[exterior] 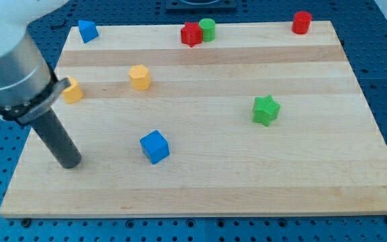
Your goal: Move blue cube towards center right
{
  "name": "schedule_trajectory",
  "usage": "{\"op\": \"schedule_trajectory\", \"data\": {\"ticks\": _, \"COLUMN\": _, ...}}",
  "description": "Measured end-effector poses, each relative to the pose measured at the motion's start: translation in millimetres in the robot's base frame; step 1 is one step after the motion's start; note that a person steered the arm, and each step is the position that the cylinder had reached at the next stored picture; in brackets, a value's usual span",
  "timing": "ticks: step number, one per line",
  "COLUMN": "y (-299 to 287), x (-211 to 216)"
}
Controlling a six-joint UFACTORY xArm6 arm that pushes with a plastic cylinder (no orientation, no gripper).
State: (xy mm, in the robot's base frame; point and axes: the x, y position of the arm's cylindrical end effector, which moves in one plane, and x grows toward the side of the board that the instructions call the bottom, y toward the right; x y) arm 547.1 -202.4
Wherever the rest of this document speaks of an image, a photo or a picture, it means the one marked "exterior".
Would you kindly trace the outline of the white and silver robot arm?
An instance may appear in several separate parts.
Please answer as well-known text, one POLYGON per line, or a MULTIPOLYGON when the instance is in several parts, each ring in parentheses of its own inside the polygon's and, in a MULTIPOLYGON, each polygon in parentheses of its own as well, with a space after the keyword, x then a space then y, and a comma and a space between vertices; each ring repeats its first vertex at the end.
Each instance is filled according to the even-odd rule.
POLYGON ((0 0, 0 117, 25 125, 51 109, 68 87, 27 31, 34 20, 62 7, 66 0, 0 0))

